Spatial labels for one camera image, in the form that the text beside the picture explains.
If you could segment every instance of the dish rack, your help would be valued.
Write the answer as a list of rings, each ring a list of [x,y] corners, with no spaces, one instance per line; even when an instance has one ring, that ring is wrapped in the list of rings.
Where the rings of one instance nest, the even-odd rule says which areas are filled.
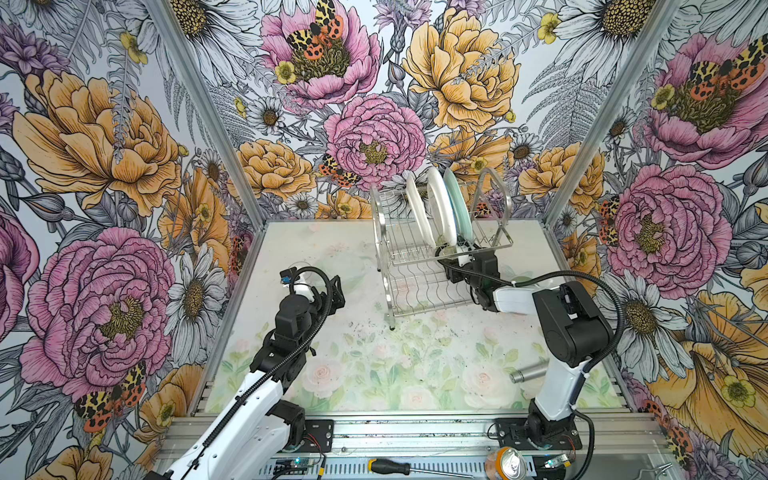
[[[504,211],[499,217],[490,208],[492,217],[485,219],[482,218],[482,213],[478,212],[478,205],[481,201],[490,204],[482,191],[482,185],[488,175],[491,184],[504,195]],[[498,172],[484,168],[476,184],[465,182],[460,186],[462,193],[467,191],[465,189],[471,190],[472,186],[475,187],[472,209],[469,211],[475,236],[471,251],[478,253],[511,247],[512,238],[507,232],[507,222],[512,211],[512,199]],[[414,218],[389,217],[382,205],[391,204],[396,200],[407,203],[405,191],[379,192],[375,187],[371,187],[370,193],[376,260],[384,283],[388,308],[386,320],[389,328],[395,329],[396,321],[400,317],[474,303],[469,285],[466,282],[451,283],[445,275],[444,267],[438,263],[438,260],[466,255],[466,250],[457,251],[455,247],[448,246],[438,249],[427,247],[422,242]],[[419,193],[426,196],[427,187],[419,187]],[[429,223],[432,230],[436,231],[431,217]],[[440,243],[443,243],[441,237],[438,238],[438,244]]]

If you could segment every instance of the floral table surface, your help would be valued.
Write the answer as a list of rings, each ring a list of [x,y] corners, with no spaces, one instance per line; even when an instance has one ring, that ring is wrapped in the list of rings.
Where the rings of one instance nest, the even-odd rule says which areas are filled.
[[[536,221],[515,221],[510,234],[515,244],[497,252],[502,277],[558,270]],[[346,296],[286,395],[307,411],[525,409],[541,388],[542,379],[515,385],[509,377],[548,356],[536,316],[467,305],[406,317],[390,331],[370,222],[271,223],[206,411],[220,412],[234,395],[287,295],[279,272],[301,262],[340,275]],[[602,365],[578,404],[621,406]]]

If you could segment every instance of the metal cylinder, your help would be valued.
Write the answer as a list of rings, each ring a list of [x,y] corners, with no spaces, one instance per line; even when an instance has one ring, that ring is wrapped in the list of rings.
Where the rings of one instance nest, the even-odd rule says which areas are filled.
[[[512,383],[523,383],[528,380],[533,380],[545,376],[547,374],[547,368],[549,367],[549,360],[537,365],[531,365],[523,367],[519,370],[515,370],[510,373],[512,377]]]

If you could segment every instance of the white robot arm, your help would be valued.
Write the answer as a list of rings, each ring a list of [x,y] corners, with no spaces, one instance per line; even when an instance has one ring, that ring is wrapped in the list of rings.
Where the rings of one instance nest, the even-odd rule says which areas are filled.
[[[326,292],[307,286],[305,272],[318,273]],[[237,394],[165,473],[149,472],[144,480],[250,480],[273,455],[300,444],[304,409],[281,397],[304,367],[325,318],[345,300],[339,277],[329,280],[322,270],[308,266],[280,275],[291,293],[280,302],[275,330],[266,335]]]

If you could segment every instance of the black cable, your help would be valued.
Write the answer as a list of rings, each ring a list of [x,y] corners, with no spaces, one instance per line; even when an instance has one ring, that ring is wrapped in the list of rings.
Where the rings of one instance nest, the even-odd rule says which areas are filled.
[[[282,477],[283,475],[290,475],[290,474],[298,474],[301,472],[301,475],[306,475],[306,468],[283,468],[279,472],[275,473],[275,475],[272,477],[272,480],[277,480],[279,477]]]
[[[438,261],[440,262],[441,265],[451,270],[464,273],[465,275],[479,276],[480,278],[485,278],[487,280],[491,280],[493,282],[500,283],[501,285],[506,285],[506,286],[525,287],[525,286],[535,285],[536,283],[542,282],[544,280],[555,278],[556,276],[575,276],[577,278],[583,278],[585,280],[589,280],[590,282],[597,284],[600,288],[605,290],[605,293],[611,298],[611,301],[614,303],[614,306],[616,307],[616,332],[614,334],[614,337],[611,339],[610,342],[608,342],[605,348],[603,348],[600,352],[598,352],[597,355],[592,357],[592,359],[589,362],[587,362],[587,364],[584,366],[582,370],[584,373],[589,373],[589,371],[592,370],[598,363],[602,362],[605,357],[607,357],[608,355],[611,354],[611,352],[616,350],[616,346],[619,344],[619,341],[621,340],[621,336],[624,334],[624,329],[627,327],[627,314],[626,314],[624,305],[622,305],[621,301],[619,300],[619,296],[616,294],[616,292],[613,291],[613,289],[611,289],[610,286],[608,286],[607,283],[605,283],[603,280],[595,276],[588,275],[582,272],[576,272],[573,270],[558,270],[557,272],[545,273],[544,275],[540,275],[540,276],[537,276],[536,278],[526,280],[525,282],[508,282],[507,280],[502,280],[497,276],[488,275],[487,273],[475,272],[474,270],[452,265],[447,260],[438,260]]]
[[[584,457],[584,463],[581,464],[581,467],[578,469],[578,472],[576,472],[576,475],[571,478],[571,480],[581,480],[584,477],[584,474],[587,473],[589,462],[592,461],[592,455],[594,454],[594,423],[592,422],[591,418],[579,412],[578,410],[574,410],[573,412],[574,415],[584,420],[589,426],[589,445],[587,447],[587,456]]]
[[[293,288],[293,284],[296,282],[296,280],[299,278],[299,275],[301,275],[304,272],[314,272],[320,275],[320,278],[323,279],[323,282],[326,284],[326,301],[323,303],[323,310],[320,311],[320,314],[317,317],[317,322],[315,323],[315,326],[310,331],[309,335],[306,339],[304,339],[301,344],[296,347],[294,350],[291,351],[288,355],[283,358],[277,365],[275,365],[272,369],[270,369],[269,372],[265,373],[264,375],[259,378],[256,383],[251,385],[245,392],[243,392],[242,395],[236,396],[236,402],[232,407],[227,410],[227,413],[224,414],[224,417],[221,419],[221,422],[217,423],[216,427],[211,431],[211,433],[208,435],[208,437],[203,440],[203,448],[200,450],[200,453],[197,454],[197,457],[190,463],[190,467],[187,469],[187,471],[184,473],[184,476],[181,477],[181,480],[184,480],[184,477],[187,476],[187,474],[192,470],[192,468],[197,467],[200,464],[200,457],[203,456],[205,453],[205,450],[210,446],[211,443],[214,442],[217,436],[221,433],[222,430],[224,430],[224,427],[227,426],[227,423],[232,419],[232,417],[235,416],[237,413],[237,410],[240,409],[241,406],[245,405],[246,401],[248,400],[248,397],[253,395],[254,392],[256,392],[268,379],[271,379],[275,373],[277,373],[280,369],[282,369],[288,362],[296,358],[300,353],[307,350],[307,348],[312,343],[312,340],[315,338],[315,335],[319,332],[320,328],[323,326],[323,324],[326,322],[326,318],[328,317],[328,314],[331,310],[331,305],[333,303],[333,283],[331,282],[330,278],[326,275],[325,272],[323,272],[321,269],[316,268],[314,266],[303,266],[299,268],[294,274],[293,277],[290,279],[290,283],[288,284],[288,289],[290,290],[291,294],[295,293],[295,290]]]

